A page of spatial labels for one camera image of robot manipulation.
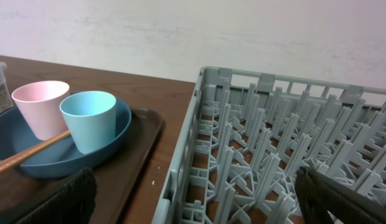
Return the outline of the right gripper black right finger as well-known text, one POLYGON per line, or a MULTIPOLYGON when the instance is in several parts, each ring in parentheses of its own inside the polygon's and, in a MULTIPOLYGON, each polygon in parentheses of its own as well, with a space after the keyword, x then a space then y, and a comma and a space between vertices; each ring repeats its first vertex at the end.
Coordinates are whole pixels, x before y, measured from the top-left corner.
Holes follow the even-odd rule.
POLYGON ((386 224, 386 208, 337 183, 312 167, 296 171, 294 189, 306 224, 386 224))

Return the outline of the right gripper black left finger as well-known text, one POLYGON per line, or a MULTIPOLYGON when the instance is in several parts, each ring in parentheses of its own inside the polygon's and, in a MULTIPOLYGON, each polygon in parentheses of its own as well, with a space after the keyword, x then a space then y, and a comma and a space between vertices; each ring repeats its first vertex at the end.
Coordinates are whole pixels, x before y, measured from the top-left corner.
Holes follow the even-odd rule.
POLYGON ((97 182, 91 169, 44 189, 21 205, 17 223, 88 223, 95 208, 97 182))

